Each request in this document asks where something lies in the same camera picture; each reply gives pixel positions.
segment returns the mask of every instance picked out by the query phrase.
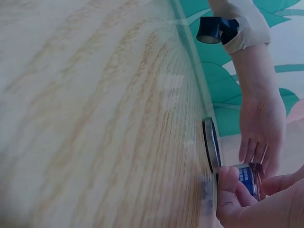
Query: black lid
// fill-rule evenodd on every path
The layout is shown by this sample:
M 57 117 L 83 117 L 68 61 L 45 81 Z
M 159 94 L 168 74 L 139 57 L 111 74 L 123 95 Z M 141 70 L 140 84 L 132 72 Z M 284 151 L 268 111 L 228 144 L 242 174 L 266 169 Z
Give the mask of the black lid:
M 219 144 L 212 117 L 203 121 L 203 133 L 209 167 L 212 173 L 217 173 L 221 167 Z
M 202 43 L 228 43 L 238 34 L 239 23 L 236 19 L 226 20 L 221 17 L 201 17 L 196 39 Z

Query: light wood panel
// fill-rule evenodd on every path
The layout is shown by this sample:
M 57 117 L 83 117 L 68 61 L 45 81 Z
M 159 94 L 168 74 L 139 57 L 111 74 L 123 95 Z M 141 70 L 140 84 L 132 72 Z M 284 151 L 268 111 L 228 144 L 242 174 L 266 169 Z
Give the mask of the light wood panel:
M 0 2 L 3 227 L 206 224 L 204 113 L 174 19 L 167 0 Z

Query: hand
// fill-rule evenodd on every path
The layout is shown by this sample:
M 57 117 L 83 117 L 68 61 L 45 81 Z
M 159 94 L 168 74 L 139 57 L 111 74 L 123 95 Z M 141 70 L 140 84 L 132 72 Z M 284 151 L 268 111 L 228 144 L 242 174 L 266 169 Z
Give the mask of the hand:
M 222 167 L 218 179 L 217 217 L 225 228 L 302 228 L 304 224 L 304 166 L 294 174 L 263 182 L 271 195 L 257 202 L 238 181 L 238 169 Z
M 243 98 L 239 160 L 261 163 L 265 177 L 270 177 L 275 174 L 279 165 L 286 129 L 286 110 L 279 93 L 263 98 L 261 94 L 262 91 L 260 97 Z
M 264 44 L 247 47 L 231 57 L 243 95 L 239 159 L 262 162 L 265 176 L 270 177 L 278 169 L 286 129 L 286 110 L 274 64 Z

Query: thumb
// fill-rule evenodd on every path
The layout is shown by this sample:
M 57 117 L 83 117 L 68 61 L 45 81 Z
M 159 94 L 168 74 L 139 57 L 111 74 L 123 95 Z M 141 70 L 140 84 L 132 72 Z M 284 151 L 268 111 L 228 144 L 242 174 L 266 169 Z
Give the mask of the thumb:
M 262 183 L 263 192 L 270 196 L 283 191 L 304 178 L 304 165 L 295 173 L 268 178 Z
M 222 167 L 218 176 L 218 207 L 217 217 L 224 225 L 230 215 L 241 208 L 236 196 L 239 171 L 236 167 Z

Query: jar lid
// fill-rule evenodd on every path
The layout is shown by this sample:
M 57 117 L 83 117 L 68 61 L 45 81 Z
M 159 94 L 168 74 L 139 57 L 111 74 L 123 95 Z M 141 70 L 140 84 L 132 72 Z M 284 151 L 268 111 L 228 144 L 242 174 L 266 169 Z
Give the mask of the jar lid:
M 210 171 L 211 173 L 217 173 L 221 167 L 221 160 L 217 134 L 212 117 L 207 117 L 203 121 L 203 133 Z

